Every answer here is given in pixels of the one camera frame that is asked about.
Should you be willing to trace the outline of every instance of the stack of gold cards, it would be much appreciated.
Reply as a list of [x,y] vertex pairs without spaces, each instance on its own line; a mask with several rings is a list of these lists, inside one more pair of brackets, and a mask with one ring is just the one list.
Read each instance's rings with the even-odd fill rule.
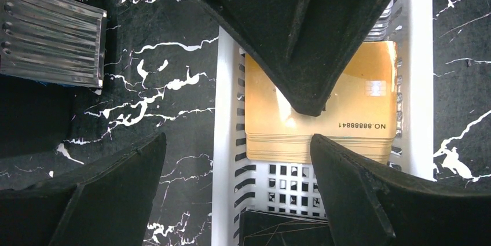
[[397,45],[363,43],[337,81],[319,117],[296,113],[259,65],[245,57],[245,133],[253,160],[310,163],[320,133],[381,163],[395,137]]

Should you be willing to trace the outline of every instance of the white plastic basket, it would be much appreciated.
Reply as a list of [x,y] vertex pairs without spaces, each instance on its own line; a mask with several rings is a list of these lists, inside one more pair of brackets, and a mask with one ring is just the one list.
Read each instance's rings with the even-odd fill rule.
[[[433,179],[432,0],[394,0],[400,15],[388,40],[398,42],[398,137],[402,154],[390,161],[402,171]],[[213,164],[213,246],[239,243],[239,215],[248,208],[325,216],[309,164],[250,161],[244,127],[244,57],[239,45],[219,30]]]

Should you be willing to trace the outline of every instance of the scratched black surface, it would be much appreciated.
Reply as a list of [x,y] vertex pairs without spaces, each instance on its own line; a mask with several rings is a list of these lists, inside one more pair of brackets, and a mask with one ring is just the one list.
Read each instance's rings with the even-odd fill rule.
[[[209,245],[218,25],[188,0],[80,1],[108,11],[104,88],[72,88],[74,118],[60,151],[0,160],[0,189],[164,131],[166,160],[143,245]],[[173,44],[138,54],[163,42]]]
[[490,1],[433,0],[435,176],[475,190],[491,188]]

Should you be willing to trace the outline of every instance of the clear plastic container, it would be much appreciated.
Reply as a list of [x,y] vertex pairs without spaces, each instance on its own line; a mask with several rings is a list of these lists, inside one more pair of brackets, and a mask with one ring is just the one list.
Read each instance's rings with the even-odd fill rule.
[[[399,44],[397,137],[389,161],[433,180],[432,0],[393,0],[386,40]],[[212,195],[215,245],[239,243],[239,216],[248,208],[325,216],[309,164],[251,161],[244,132],[244,57],[219,30]]]

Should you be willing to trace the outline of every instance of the marble countertop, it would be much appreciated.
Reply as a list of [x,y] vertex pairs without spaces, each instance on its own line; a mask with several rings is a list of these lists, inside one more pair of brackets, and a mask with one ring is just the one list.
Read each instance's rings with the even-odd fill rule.
[[[166,161],[143,245],[209,245],[218,24],[189,0],[80,1],[108,11],[104,88],[73,89],[70,138],[56,150],[0,159],[0,189],[164,131]],[[433,0],[433,12],[435,177],[489,190],[489,0]]]

